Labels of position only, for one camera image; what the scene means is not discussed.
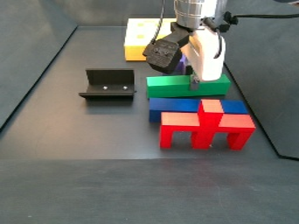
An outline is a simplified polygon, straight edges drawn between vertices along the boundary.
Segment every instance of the cable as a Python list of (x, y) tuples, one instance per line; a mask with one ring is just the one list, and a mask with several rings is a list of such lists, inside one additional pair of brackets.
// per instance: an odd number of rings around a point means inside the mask
[(157, 25), (157, 27), (156, 27), (154, 35), (153, 35), (153, 38), (152, 38), (152, 40), (150, 40), (150, 43), (152, 43), (152, 44), (154, 43), (154, 40), (156, 40), (158, 31), (160, 31), (160, 29), (161, 29), (162, 21), (164, 21), (164, 0), (162, 0), (162, 8), (161, 8), (161, 15), (160, 15), (160, 20), (158, 20), (158, 25)]
[(289, 14), (289, 15), (254, 15), (254, 14), (246, 14), (246, 15), (234, 15), (233, 18), (299, 18), (299, 14)]
[(216, 59), (221, 54), (221, 38), (220, 38), (220, 29), (216, 29), (216, 33), (218, 35), (218, 52), (216, 53), (213, 59)]
[(216, 53), (216, 55), (214, 55), (214, 57), (213, 57), (213, 59), (216, 59), (216, 58), (220, 56), (220, 54), (221, 54), (220, 29), (218, 29), (218, 27), (216, 26), (216, 24), (213, 23), (210, 17), (205, 17), (205, 18), (202, 19), (201, 22), (202, 22), (202, 23), (210, 28), (210, 30), (212, 30), (213, 32), (216, 32), (217, 35), (218, 35), (218, 51), (217, 51), (217, 53)]

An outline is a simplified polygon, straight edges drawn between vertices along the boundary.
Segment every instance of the yellow object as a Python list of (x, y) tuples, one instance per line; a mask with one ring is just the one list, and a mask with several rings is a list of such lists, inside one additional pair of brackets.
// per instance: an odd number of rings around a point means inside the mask
[[(170, 34), (170, 22), (174, 18), (164, 18), (157, 39)], [(129, 18), (125, 28), (125, 60), (145, 60), (142, 51), (154, 36), (158, 18)]]

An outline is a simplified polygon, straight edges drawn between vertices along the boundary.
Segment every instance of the black metal bracket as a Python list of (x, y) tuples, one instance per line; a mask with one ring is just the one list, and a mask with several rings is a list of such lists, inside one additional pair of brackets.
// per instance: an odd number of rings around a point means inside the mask
[(133, 69), (86, 69), (88, 90), (78, 93), (85, 99), (133, 98)]
[(170, 23), (172, 33), (149, 43), (142, 55), (150, 68), (164, 74), (170, 74), (180, 62), (181, 47), (189, 42), (189, 30)]

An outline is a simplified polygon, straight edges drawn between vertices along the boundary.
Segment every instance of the toy blocks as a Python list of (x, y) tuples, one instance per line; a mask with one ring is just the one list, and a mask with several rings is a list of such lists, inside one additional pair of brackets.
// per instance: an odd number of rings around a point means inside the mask
[[(125, 28), (125, 60), (145, 61), (142, 51), (156, 31), (158, 18), (129, 18)], [(170, 22), (174, 18), (164, 18), (157, 39), (170, 34)]]
[(196, 112), (200, 100), (174, 98), (149, 98), (149, 123), (161, 121), (162, 112)]
[[(161, 121), (162, 112), (197, 113), (200, 99), (149, 98), (149, 123)], [(246, 114), (242, 101), (220, 100), (224, 114)]]
[(220, 100), (201, 100), (197, 113), (162, 112), (160, 147), (170, 148), (174, 131), (190, 132), (190, 147), (208, 149), (214, 134), (228, 133), (228, 147), (241, 150), (256, 126), (249, 115), (224, 114)]
[(146, 97), (225, 95), (229, 90), (229, 79), (225, 74), (217, 80), (198, 82), (197, 90), (189, 90), (189, 78), (189, 75), (146, 77)]

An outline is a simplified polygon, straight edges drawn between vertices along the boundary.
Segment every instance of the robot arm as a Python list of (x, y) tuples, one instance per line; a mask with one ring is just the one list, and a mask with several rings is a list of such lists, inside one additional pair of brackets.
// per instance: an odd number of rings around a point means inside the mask
[(220, 77), (225, 43), (216, 32), (226, 0), (173, 0), (176, 24), (172, 34), (149, 44), (144, 56), (149, 66), (169, 74), (181, 57), (190, 62), (196, 81)]

